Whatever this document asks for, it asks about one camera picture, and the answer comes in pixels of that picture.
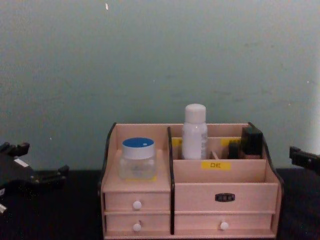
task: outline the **white bottle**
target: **white bottle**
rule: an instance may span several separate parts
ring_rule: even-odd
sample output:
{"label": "white bottle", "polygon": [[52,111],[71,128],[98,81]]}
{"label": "white bottle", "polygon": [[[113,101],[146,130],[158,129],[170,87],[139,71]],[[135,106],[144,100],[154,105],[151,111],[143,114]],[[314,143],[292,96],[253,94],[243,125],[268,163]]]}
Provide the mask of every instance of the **white bottle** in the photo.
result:
{"label": "white bottle", "polygon": [[207,159],[208,128],[205,106],[190,104],[185,107],[185,122],[182,131],[182,158]]}

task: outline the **white bottle cap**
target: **white bottle cap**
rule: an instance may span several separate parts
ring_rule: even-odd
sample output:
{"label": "white bottle cap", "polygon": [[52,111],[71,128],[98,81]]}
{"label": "white bottle cap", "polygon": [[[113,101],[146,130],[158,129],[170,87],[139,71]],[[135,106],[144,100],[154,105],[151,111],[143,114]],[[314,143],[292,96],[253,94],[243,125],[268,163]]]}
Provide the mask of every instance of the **white bottle cap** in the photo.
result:
{"label": "white bottle cap", "polygon": [[155,154],[155,142],[150,138],[134,137],[122,142],[122,156],[126,159],[148,159]]}
{"label": "white bottle cap", "polygon": [[185,122],[203,124],[206,122],[206,107],[201,104],[190,104],[185,107]]}

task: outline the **small drawer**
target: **small drawer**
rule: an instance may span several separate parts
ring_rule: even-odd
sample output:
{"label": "small drawer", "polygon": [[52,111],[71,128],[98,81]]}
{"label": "small drawer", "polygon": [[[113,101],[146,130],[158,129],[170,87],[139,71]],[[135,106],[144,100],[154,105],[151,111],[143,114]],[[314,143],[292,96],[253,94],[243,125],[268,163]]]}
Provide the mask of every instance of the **small drawer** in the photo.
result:
{"label": "small drawer", "polygon": [[[176,211],[276,211],[277,183],[176,183]],[[216,195],[234,200],[218,201]]]}
{"label": "small drawer", "polygon": [[105,194],[107,212],[121,211],[169,211],[169,192],[109,193]]}
{"label": "small drawer", "polygon": [[177,230],[270,229],[272,214],[176,214]]}
{"label": "small drawer", "polygon": [[124,232],[132,235],[143,235],[146,232],[165,232],[170,234],[169,213],[139,213],[139,214],[106,214],[106,231]]}

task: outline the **clear plastic jar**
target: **clear plastic jar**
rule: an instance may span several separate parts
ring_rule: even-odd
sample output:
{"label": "clear plastic jar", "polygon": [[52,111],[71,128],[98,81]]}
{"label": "clear plastic jar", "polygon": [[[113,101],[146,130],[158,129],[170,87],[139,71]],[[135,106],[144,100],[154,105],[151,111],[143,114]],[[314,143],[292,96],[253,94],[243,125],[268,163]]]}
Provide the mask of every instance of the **clear plastic jar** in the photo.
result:
{"label": "clear plastic jar", "polygon": [[122,179],[152,179],[157,172],[155,142],[144,137],[123,141],[118,167]]}

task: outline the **blue jar lid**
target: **blue jar lid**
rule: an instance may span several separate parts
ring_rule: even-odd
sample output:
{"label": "blue jar lid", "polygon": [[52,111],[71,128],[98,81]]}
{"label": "blue jar lid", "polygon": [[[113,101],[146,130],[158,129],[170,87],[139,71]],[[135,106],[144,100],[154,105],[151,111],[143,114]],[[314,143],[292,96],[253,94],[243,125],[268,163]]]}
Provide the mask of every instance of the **blue jar lid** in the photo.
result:
{"label": "blue jar lid", "polygon": [[151,146],[155,142],[146,137],[133,137],[123,141],[123,145],[129,148],[145,148]]}

